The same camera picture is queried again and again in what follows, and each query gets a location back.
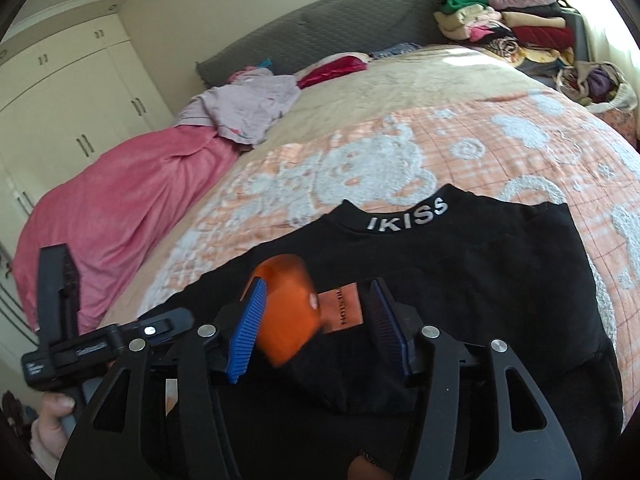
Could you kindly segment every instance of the finger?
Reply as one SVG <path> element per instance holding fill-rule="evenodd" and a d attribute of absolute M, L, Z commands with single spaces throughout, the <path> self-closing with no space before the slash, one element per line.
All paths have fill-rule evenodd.
<path fill-rule="evenodd" d="M 45 394 L 38 422 L 38 432 L 43 446 L 55 457 L 60 458 L 65 449 L 67 437 L 60 423 L 70 415 L 76 403 L 62 394 Z"/>

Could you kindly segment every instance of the orange patch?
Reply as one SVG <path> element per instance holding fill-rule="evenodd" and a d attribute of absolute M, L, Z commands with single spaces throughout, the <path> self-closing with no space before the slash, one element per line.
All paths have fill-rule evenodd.
<path fill-rule="evenodd" d="M 355 283 L 318 294 L 325 332 L 337 332 L 362 324 L 362 307 Z"/>

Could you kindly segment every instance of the white sheer curtain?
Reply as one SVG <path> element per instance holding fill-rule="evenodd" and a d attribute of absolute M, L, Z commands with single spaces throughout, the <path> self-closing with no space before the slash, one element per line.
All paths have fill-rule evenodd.
<path fill-rule="evenodd" d="M 568 0 L 568 3 L 584 17 L 592 60 L 609 61 L 619 67 L 640 97 L 640 49 L 611 0 Z"/>

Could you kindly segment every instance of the pink blanket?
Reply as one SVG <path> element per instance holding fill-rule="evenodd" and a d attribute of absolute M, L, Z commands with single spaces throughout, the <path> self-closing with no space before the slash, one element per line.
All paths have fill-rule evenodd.
<path fill-rule="evenodd" d="M 82 333 L 100 320 L 150 250 L 238 160 L 208 126 L 176 126 L 124 142 L 48 192 L 31 213 L 13 262 L 34 329 L 41 247 L 66 243 L 81 275 Z"/>

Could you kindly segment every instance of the gray quilted headboard cover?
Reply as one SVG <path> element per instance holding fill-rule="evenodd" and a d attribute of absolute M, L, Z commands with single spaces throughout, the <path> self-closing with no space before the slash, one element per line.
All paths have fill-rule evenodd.
<path fill-rule="evenodd" d="M 275 75 L 293 74 L 338 52 L 373 52 L 396 43 L 447 43 L 433 17 L 440 0 L 320 0 L 254 30 L 198 63 L 204 84 L 265 59 Z"/>

